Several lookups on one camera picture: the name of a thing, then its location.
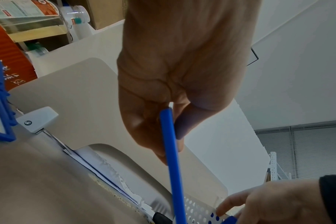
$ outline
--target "transparent container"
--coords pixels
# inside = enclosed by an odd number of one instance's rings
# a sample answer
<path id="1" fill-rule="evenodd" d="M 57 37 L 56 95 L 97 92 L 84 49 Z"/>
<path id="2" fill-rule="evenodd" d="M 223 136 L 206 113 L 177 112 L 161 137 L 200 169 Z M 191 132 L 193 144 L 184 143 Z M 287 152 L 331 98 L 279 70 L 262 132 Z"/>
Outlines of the transparent container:
<path id="1" fill-rule="evenodd" d="M 90 22 L 89 14 L 83 6 L 64 6 L 60 11 L 68 27 Z"/>

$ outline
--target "white perforated basket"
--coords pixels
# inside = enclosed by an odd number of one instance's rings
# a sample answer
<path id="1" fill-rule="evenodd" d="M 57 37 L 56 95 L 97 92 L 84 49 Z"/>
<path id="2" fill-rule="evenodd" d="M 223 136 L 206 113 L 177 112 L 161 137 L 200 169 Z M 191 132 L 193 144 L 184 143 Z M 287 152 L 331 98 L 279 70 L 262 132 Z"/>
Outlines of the white perforated basket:
<path id="1" fill-rule="evenodd" d="M 228 215 L 216 216 L 216 209 L 199 201 L 198 199 L 184 194 L 185 215 L 187 224 L 220 224 Z"/>

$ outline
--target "hand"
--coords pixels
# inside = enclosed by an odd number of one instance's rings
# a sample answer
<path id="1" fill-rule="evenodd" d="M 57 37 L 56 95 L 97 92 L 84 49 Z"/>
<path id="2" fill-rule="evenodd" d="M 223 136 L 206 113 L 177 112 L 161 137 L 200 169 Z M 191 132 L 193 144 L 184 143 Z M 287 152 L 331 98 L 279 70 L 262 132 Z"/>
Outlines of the hand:
<path id="1" fill-rule="evenodd" d="M 243 79 L 261 0 L 131 0 L 117 60 L 119 107 L 133 139 L 164 162 L 159 112 L 183 137 L 227 107 Z"/>
<path id="2" fill-rule="evenodd" d="M 332 224 L 318 180 L 267 182 L 222 202 L 216 215 L 245 204 L 235 216 L 238 224 Z"/>

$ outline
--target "ceiling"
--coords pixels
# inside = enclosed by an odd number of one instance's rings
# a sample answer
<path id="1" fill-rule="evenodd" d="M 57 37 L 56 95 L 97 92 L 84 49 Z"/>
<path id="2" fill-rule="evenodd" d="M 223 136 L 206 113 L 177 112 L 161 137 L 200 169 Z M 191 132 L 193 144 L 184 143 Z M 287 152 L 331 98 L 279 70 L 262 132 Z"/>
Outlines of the ceiling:
<path id="1" fill-rule="evenodd" d="M 253 129 L 336 120 L 336 0 L 264 0 L 236 96 Z"/>

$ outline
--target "window blind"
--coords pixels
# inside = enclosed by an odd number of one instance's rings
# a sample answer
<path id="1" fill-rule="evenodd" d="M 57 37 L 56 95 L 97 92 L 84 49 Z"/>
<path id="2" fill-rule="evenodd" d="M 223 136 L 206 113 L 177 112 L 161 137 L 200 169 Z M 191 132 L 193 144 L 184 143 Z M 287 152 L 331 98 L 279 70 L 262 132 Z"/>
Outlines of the window blind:
<path id="1" fill-rule="evenodd" d="M 336 174 L 336 125 L 294 128 L 292 138 L 297 178 Z"/>
<path id="2" fill-rule="evenodd" d="M 276 152 L 277 162 L 283 171 L 291 173 L 292 178 L 295 178 L 295 160 L 290 130 L 256 131 L 256 135 L 268 153 Z"/>

